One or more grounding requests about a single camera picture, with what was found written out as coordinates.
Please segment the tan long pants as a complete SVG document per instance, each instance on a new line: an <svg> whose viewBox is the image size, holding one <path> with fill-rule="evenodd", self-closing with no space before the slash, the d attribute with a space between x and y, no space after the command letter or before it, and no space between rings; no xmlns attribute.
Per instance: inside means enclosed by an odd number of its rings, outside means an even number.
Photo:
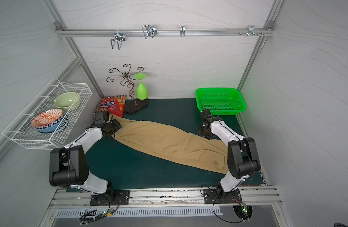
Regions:
<svg viewBox="0 0 348 227"><path fill-rule="evenodd" d="M119 129L114 138L118 142L145 154L207 171L228 172L228 148L220 140L207 140L179 128L150 122L134 121L111 115Z"/></svg>

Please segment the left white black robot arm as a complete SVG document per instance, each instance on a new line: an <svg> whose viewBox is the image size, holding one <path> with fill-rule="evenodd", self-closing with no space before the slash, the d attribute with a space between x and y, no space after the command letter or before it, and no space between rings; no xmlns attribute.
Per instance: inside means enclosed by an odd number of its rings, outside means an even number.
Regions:
<svg viewBox="0 0 348 227"><path fill-rule="evenodd" d="M79 189L90 193L96 200L104 199L112 203L116 199L112 183L90 172L86 153L96 142L114 136L121 128L110 112L96 112L93 123L80 136L50 152L50 185Z"/></svg>

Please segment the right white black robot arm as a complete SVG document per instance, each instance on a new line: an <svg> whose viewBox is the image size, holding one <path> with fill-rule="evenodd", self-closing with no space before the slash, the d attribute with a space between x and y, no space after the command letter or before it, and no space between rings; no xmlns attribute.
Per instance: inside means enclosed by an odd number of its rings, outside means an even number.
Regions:
<svg viewBox="0 0 348 227"><path fill-rule="evenodd" d="M255 140L232 130L222 118L213 116L209 109L200 112L199 135L208 140L217 136L228 148L228 173L221 179L218 191L231 193L249 177L261 170Z"/></svg>

